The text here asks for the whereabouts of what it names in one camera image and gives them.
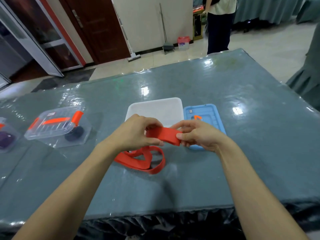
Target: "person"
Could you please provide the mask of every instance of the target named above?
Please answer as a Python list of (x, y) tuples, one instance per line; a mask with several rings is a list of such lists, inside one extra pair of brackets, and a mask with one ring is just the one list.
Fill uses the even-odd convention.
[[(116, 155), (144, 146), (163, 145), (159, 139), (147, 138), (144, 134), (145, 130), (156, 126), (162, 124), (155, 118), (137, 114), (130, 117), (96, 145), (88, 158), (43, 202), (13, 239), (73, 239)], [(177, 138), (183, 146), (197, 144), (218, 155), (247, 239), (308, 239), (232, 139), (200, 120), (183, 120), (172, 128), (181, 131)]]
[(206, 0), (208, 55), (228, 50), (236, 8), (237, 0)]

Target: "black pants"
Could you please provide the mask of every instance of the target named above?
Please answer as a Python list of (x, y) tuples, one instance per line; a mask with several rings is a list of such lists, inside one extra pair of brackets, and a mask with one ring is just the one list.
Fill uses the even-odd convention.
[(208, 13), (208, 55), (228, 50), (233, 18), (233, 13), (223, 15)]

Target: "white tray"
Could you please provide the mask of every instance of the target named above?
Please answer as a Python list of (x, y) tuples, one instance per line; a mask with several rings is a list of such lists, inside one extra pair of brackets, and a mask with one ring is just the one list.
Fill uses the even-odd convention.
[(125, 120), (134, 114), (156, 118), (164, 127), (170, 127), (184, 119), (182, 101), (178, 97), (131, 104)]

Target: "purple object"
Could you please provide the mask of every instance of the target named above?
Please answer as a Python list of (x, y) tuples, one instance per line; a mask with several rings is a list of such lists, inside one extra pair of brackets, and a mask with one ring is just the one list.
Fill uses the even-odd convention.
[(0, 149), (6, 149), (10, 146), (16, 137), (6, 131), (0, 131)]

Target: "right hand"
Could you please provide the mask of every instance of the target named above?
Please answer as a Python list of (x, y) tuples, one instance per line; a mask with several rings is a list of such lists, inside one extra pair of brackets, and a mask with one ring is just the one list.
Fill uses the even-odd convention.
[(220, 130), (201, 120), (182, 120), (171, 128), (180, 128), (181, 133), (177, 134), (177, 138), (181, 140), (181, 144), (185, 147), (199, 145), (214, 152), (219, 145), (231, 140)]

